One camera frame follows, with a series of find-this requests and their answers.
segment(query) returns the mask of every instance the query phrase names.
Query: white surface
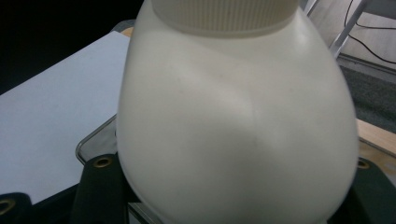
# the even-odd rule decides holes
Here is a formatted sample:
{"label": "white surface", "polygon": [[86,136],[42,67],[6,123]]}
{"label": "white surface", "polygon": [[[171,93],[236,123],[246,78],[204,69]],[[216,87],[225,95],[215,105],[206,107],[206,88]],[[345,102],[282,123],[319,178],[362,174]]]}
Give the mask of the white surface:
{"label": "white surface", "polygon": [[121,165],[165,223],[319,223],[347,195],[353,104],[300,9],[272,34],[213,38],[169,28],[145,1],[125,72]]}
{"label": "white surface", "polygon": [[117,113],[128,42],[112,32],[0,96],[0,194],[37,203],[79,182],[76,146]]}

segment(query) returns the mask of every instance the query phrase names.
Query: black fabric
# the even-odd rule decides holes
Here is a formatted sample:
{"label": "black fabric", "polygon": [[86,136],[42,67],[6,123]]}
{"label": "black fabric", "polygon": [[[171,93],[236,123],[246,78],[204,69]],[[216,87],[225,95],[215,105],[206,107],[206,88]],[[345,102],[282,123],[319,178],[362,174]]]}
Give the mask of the black fabric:
{"label": "black fabric", "polygon": [[359,158],[352,186],[328,224],[396,223],[396,188],[375,163]]}
{"label": "black fabric", "polygon": [[396,85],[340,66],[358,119],[396,133]]}

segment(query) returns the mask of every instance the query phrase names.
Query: ribbed bottle cap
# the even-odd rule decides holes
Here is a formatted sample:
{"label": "ribbed bottle cap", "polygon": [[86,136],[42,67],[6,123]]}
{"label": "ribbed bottle cap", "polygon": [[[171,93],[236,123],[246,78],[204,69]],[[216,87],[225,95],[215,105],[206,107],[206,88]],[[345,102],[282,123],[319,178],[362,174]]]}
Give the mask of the ribbed bottle cap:
{"label": "ribbed bottle cap", "polygon": [[152,0],[165,23],[194,33],[238,35],[287,24],[299,0]]}

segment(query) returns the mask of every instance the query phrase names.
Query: metal grommet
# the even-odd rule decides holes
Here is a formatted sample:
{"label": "metal grommet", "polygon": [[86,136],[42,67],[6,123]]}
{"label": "metal grommet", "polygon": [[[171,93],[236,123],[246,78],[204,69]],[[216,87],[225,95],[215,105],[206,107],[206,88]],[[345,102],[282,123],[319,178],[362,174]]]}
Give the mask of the metal grommet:
{"label": "metal grommet", "polygon": [[358,161],[358,168],[359,169],[368,169],[368,168],[370,168],[370,164],[365,162],[365,161],[359,160]]}
{"label": "metal grommet", "polygon": [[0,216],[7,213],[15,206],[15,200],[13,199],[3,199],[0,201]]}
{"label": "metal grommet", "polygon": [[113,160],[109,157],[102,157],[97,159],[94,163],[93,166],[96,168],[103,168],[103,167],[107,167],[109,164],[111,164],[111,162],[113,162]]}

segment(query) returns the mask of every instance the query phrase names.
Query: black cable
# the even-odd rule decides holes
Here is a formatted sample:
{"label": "black cable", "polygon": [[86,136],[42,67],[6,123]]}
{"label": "black cable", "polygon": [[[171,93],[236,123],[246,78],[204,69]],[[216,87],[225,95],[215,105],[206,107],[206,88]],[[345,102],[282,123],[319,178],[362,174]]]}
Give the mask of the black cable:
{"label": "black cable", "polygon": [[[345,17],[345,19],[344,19],[344,27],[347,26],[347,15],[349,14],[349,10],[350,10],[350,7],[352,6],[352,3],[353,3],[353,0],[350,1],[349,7],[347,8],[346,17]],[[374,27],[365,27],[365,28],[369,28],[369,29],[387,29],[387,30],[393,30],[393,29],[395,29],[395,28],[390,28],[390,27],[376,27],[376,28],[374,28]],[[386,59],[380,57],[379,55],[377,55],[376,53],[374,53],[369,47],[367,47],[367,45],[365,45],[365,44],[364,44],[361,40],[359,40],[358,38],[356,38],[356,37],[354,37],[354,36],[352,36],[352,35],[348,35],[348,36],[349,36],[350,38],[356,40],[358,43],[362,44],[362,45],[363,45],[367,50],[369,50],[370,53],[372,53],[377,59],[379,59],[379,60],[381,60],[381,61],[384,61],[384,62],[386,62],[386,63],[395,63],[395,64],[396,64],[396,62],[386,60]]]}
{"label": "black cable", "polygon": [[360,25],[356,21],[355,24],[359,27],[367,28],[367,29],[376,29],[376,30],[396,30],[395,27],[377,27],[377,26],[366,26],[366,25]]}

